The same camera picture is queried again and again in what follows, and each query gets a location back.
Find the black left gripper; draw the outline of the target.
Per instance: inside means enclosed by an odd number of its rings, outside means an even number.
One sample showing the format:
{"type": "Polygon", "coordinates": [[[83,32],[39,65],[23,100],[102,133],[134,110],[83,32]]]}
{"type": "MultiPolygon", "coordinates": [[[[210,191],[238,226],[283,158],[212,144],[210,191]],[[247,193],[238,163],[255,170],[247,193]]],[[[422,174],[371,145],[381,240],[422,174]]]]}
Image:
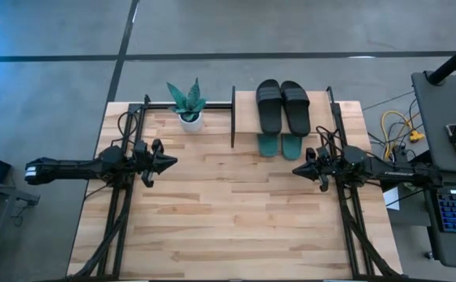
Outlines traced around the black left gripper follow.
{"type": "Polygon", "coordinates": [[[154,139],[151,150],[147,149],[147,156],[143,159],[135,159],[135,170],[141,175],[141,179],[147,188],[154,185],[153,175],[160,175],[166,169],[175,165],[176,157],[164,154],[164,147],[159,139],[154,139]]]}

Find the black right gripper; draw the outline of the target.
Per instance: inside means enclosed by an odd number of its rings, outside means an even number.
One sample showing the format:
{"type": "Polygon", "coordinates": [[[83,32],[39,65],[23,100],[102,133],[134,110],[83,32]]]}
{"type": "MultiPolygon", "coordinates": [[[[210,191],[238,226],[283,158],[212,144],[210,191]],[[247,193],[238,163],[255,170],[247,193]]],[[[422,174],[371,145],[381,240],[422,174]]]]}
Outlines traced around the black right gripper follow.
{"type": "Polygon", "coordinates": [[[305,164],[298,166],[292,170],[294,175],[315,181],[317,180],[318,171],[320,180],[320,191],[327,192],[329,189],[328,176],[332,176],[336,181],[343,182],[343,156],[331,156],[325,146],[317,149],[317,162],[307,161],[305,164]]]}

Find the green rubber slide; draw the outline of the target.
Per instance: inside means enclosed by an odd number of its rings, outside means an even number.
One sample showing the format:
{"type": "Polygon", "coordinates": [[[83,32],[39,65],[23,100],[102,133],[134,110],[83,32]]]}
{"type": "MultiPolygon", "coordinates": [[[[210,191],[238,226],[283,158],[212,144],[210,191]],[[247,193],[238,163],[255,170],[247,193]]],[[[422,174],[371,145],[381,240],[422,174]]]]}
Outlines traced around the green rubber slide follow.
{"type": "Polygon", "coordinates": [[[302,153],[302,137],[283,134],[281,136],[281,151],[286,160],[298,160],[302,153]]]}
{"type": "Polygon", "coordinates": [[[278,154],[278,136],[258,134],[259,153],[263,157],[274,157],[278,154]]]}

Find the black rubber slide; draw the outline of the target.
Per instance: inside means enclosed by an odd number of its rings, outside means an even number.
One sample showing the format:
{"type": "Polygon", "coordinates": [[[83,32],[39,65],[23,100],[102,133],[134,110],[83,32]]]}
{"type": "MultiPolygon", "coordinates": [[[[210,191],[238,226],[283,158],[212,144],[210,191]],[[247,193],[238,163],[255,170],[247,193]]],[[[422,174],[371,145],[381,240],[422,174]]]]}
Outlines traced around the black rubber slide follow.
{"type": "Polygon", "coordinates": [[[274,79],[263,81],[256,89],[255,99],[262,132],[271,136],[278,135],[282,129],[282,96],[279,83],[274,79]]]}
{"type": "Polygon", "coordinates": [[[284,81],[280,85],[280,93],[291,134],[298,137],[309,135],[311,132],[310,102],[306,91],[294,81],[284,81]]]}

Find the wooden shelf board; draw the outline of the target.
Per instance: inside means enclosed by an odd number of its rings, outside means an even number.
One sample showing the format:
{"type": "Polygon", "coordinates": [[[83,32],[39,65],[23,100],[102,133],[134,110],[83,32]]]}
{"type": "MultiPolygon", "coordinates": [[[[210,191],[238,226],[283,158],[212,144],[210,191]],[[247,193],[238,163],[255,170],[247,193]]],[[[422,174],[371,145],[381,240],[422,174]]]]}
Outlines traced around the wooden shelf board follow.
{"type": "MultiPolygon", "coordinates": [[[[322,126],[330,131],[335,129],[328,93],[326,91],[307,91],[306,93],[310,102],[311,132],[315,133],[317,126],[322,126]]],[[[235,132],[262,133],[255,91],[236,91],[234,99],[235,132]]]]}

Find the potted succulent in white pot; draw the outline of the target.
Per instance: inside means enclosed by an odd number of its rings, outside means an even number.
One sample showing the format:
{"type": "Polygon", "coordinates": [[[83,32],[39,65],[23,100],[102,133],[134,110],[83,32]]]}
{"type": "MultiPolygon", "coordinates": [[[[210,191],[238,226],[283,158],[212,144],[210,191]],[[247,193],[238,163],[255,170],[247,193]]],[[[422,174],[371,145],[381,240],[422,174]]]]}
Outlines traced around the potted succulent in white pot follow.
{"type": "Polygon", "coordinates": [[[167,88],[175,102],[169,109],[178,115],[183,130],[185,132],[198,131],[203,125],[202,110],[207,103],[207,100],[201,97],[198,78],[195,79],[187,94],[169,82],[167,88]]]}

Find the white paper sheet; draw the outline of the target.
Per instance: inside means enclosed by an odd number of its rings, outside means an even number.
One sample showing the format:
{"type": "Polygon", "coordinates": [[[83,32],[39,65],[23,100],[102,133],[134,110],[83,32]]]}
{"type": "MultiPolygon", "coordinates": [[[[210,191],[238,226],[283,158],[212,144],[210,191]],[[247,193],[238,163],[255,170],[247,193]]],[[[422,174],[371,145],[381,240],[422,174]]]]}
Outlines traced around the white paper sheet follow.
{"type": "Polygon", "coordinates": [[[400,210],[400,202],[399,202],[399,191],[397,187],[393,187],[390,190],[387,190],[383,193],[385,206],[388,209],[392,210],[400,210]]]}

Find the grey desk top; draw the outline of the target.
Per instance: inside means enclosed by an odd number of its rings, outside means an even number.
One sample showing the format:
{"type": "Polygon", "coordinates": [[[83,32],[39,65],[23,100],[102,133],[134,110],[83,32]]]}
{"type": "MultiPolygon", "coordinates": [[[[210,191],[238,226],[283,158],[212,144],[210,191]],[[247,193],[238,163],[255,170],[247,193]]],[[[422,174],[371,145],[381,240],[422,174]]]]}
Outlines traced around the grey desk top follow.
{"type": "Polygon", "coordinates": [[[434,259],[449,267],[456,267],[456,233],[445,233],[436,217],[436,193],[439,190],[456,189],[456,172],[440,172],[443,186],[425,189],[425,205],[429,214],[430,226],[427,228],[434,259]]]}
{"type": "Polygon", "coordinates": [[[446,126],[456,124],[456,76],[442,85],[432,85],[425,73],[413,73],[412,85],[433,164],[441,171],[456,172],[456,150],[446,126]]]}

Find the thick black pole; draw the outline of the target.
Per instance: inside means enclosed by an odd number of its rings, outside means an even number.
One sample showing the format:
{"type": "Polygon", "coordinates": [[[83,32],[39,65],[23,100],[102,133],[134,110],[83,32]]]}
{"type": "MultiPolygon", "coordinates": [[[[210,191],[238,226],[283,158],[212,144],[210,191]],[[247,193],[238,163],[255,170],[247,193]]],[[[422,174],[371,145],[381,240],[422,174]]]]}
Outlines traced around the thick black pole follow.
{"type": "Polygon", "coordinates": [[[454,71],[456,71],[456,54],[454,54],[448,61],[431,74],[426,74],[425,76],[427,82],[431,85],[441,85],[443,81],[454,71]]]}

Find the black metal table frame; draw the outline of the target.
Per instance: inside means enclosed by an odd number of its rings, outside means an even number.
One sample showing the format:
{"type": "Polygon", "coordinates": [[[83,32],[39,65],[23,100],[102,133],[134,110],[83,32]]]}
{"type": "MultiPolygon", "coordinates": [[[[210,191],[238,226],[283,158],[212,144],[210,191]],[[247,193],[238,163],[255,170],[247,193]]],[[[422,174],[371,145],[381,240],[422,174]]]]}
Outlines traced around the black metal table frame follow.
{"type": "MultiPolygon", "coordinates": [[[[134,147],[142,138],[146,112],[164,110],[170,103],[153,102],[149,96],[142,103],[128,103],[125,111],[117,119],[118,136],[110,141],[128,153],[128,147],[134,147]]],[[[129,212],[137,174],[121,179],[111,188],[111,197],[103,239],[91,258],[75,274],[65,277],[65,282],[111,282],[118,281],[121,271],[125,237],[129,212]]]]}
{"type": "MultiPolygon", "coordinates": [[[[342,121],[342,112],[339,104],[335,101],[332,87],[326,88],[331,103],[331,111],[335,123],[333,133],[328,133],[325,140],[329,142],[329,149],[332,156],[341,155],[347,145],[346,132],[342,121]]],[[[345,194],[345,183],[335,180],[338,194],[339,211],[342,217],[346,250],[349,259],[350,269],[354,280],[381,280],[382,277],[402,277],[402,275],[392,269],[376,251],[374,245],[368,240],[364,217],[360,205],[360,197],[356,187],[349,188],[350,199],[345,194]],[[360,249],[364,258],[366,274],[360,272],[357,261],[354,238],[360,242],[360,249]]]]}

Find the black shelf post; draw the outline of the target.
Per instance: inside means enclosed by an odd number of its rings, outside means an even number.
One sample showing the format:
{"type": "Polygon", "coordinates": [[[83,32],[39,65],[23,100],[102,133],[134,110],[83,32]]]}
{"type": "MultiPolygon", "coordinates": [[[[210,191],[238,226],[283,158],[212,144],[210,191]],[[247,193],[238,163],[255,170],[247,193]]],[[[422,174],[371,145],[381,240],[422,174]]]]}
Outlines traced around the black shelf post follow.
{"type": "Polygon", "coordinates": [[[236,87],[232,86],[231,107],[230,107],[230,147],[233,149],[235,144],[236,130],[236,87]]]}

